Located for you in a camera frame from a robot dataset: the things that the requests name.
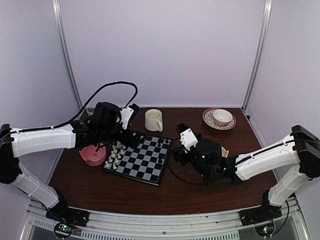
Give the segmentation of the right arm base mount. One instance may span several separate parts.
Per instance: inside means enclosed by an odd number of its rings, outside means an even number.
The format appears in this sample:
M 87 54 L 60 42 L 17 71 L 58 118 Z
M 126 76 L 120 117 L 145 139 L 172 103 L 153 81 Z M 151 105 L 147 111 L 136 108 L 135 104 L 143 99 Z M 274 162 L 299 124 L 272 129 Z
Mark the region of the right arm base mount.
M 280 207 L 258 206 L 239 212 L 242 226 L 253 225 L 255 233 L 259 237 L 270 237 L 276 232 L 274 219 L 281 217 Z

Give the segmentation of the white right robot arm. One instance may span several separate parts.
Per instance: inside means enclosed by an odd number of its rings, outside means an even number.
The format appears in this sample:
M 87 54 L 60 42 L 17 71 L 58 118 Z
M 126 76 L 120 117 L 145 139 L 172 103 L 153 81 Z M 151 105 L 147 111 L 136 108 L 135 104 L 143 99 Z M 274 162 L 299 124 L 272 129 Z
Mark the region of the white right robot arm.
M 190 127 L 180 123 L 176 131 L 181 146 L 174 148 L 172 155 L 181 165 L 190 163 L 200 174 L 204 185 L 232 186 L 261 173 L 291 165 L 282 180 L 263 194 L 256 216 L 266 221 L 304 182 L 320 176 L 320 139 L 301 125 L 295 125 L 291 130 L 289 135 L 270 146 L 224 157 L 219 143 L 194 134 Z

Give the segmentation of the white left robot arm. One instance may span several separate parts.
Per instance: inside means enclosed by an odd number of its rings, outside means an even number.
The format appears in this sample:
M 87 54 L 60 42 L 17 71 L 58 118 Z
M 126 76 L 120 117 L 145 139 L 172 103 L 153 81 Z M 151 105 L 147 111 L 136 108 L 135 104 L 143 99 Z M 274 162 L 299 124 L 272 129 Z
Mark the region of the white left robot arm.
M 31 153 L 55 149 L 82 149 L 88 146 L 119 141 L 130 147 L 139 144 L 141 134 L 129 128 L 129 121 L 139 111 L 136 104 L 119 108 L 109 102 L 99 102 L 93 115 L 86 120 L 71 120 L 57 126 L 40 128 L 0 128 L 0 182 L 11 184 L 37 199 L 61 222 L 72 218 L 72 211 L 63 204 L 64 198 L 54 188 L 38 180 L 20 162 Z

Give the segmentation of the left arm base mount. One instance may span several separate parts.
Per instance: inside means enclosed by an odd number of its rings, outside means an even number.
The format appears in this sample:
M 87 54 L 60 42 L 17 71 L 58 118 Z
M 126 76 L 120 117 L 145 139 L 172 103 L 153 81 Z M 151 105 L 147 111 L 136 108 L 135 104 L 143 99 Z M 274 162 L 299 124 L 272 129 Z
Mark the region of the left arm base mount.
M 69 208 L 66 216 L 59 216 L 52 209 L 48 209 L 45 216 L 57 222 L 53 227 L 53 232 L 58 238 L 65 239 L 78 230 L 78 227 L 87 226 L 90 213 L 85 210 Z

